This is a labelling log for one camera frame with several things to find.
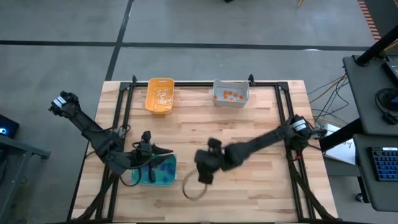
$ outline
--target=blue tray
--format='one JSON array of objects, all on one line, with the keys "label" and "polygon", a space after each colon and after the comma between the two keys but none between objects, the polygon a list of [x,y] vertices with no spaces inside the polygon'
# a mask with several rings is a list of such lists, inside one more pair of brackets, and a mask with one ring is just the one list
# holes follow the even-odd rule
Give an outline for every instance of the blue tray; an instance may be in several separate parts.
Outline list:
[{"label": "blue tray", "polygon": [[[152,186],[169,186],[177,177],[177,159],[175,155],[171,155],[161,165],[157,166],[155,171],[156,180],[154,183],[149,181],[148,176],[148,165],[141,167],[141,180],[138,184],[141,185],[152,185]],[[136,183],[139,178],[138,170],[133,170],[131,174],[131,180]]]}]

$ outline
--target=keyboard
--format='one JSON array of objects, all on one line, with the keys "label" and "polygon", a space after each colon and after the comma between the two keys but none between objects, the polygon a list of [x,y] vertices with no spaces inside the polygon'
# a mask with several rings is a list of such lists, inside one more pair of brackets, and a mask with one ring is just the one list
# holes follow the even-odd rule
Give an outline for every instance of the keyboard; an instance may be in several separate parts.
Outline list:
[{"label": "keyboard", "polygon": [[398,148],[372,147],[371,158],[378,181],[398,181]]}]

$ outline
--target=gray bin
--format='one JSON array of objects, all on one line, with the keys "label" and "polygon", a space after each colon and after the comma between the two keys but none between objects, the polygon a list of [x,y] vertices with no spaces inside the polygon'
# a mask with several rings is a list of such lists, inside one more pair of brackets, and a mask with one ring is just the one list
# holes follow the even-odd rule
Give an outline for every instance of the gray bin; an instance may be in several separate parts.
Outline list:
[{"label": "gray bin", "polygon": [[[224,91],[232,91],[233,93],[237,93],[238,97],[228,95],[227,99],[224,99]],[[222,82],[221,80],[216,79],[214,80],[213,84],[213,96],[217,96],[217,100],[213,98],[215,106],[242,108],[249,99],[249,83]],[[231,97],[234,98],[233,102],[229,101],[229,98]]]}]

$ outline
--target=orange bin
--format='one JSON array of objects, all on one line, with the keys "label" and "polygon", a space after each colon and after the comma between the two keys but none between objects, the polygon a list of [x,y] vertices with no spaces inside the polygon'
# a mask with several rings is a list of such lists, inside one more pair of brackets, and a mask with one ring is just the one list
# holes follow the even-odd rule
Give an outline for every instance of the orange bin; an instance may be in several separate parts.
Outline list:
[{"label": "orange bin", "polygon": [[145,109],[153,114],[169,114],[173,110],[174,80],[153,78],[149,80]]}]

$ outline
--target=orange object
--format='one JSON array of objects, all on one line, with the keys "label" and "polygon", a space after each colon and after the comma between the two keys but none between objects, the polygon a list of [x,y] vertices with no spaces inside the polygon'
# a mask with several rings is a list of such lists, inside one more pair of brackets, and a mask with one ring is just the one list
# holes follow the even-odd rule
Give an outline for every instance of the orange object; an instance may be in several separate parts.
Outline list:
[{"label": "orange object", "polygon": [[[160,95],[163,99],[169,99],[167,105],[159,104]],[[149,80],[145,109],[152,114],[169,114],[173,110],[174,80],[171,78],[153,78]]]}]

